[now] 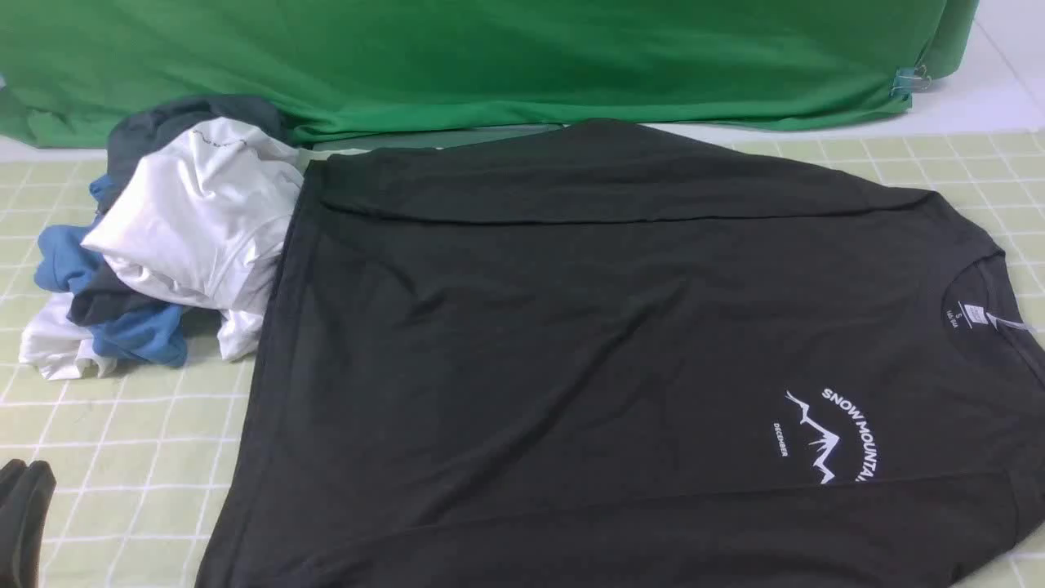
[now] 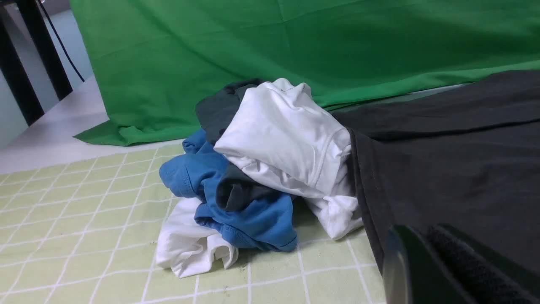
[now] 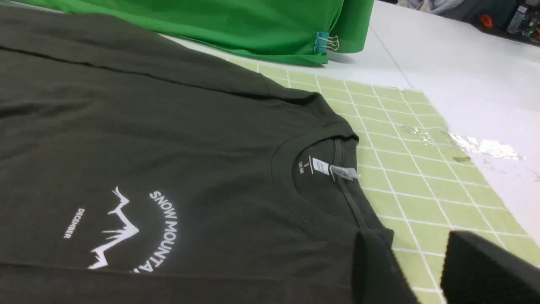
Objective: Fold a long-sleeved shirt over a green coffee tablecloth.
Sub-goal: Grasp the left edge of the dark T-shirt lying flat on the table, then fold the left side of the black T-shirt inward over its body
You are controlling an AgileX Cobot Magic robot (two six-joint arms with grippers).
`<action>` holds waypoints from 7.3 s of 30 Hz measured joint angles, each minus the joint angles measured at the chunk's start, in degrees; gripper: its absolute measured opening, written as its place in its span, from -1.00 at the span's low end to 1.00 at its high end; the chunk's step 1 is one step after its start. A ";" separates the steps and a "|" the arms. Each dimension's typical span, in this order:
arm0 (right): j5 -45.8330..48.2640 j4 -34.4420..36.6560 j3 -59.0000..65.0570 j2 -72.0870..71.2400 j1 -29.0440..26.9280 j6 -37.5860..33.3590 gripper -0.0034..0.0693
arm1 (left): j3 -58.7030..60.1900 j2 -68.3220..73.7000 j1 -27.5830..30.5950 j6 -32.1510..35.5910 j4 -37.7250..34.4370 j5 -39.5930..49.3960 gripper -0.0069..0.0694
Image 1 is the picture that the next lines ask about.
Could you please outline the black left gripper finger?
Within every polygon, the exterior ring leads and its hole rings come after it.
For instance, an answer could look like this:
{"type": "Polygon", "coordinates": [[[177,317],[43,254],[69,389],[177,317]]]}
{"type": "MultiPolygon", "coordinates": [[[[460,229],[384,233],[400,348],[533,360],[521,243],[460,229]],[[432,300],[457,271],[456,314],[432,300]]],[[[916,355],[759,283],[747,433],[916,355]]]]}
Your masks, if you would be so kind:
{"type": "Polygon", "coordinates": [[[1,586],[37,587],[42,532],[55,492],[47,461],[11,458],[1,470],[1,586]]]}

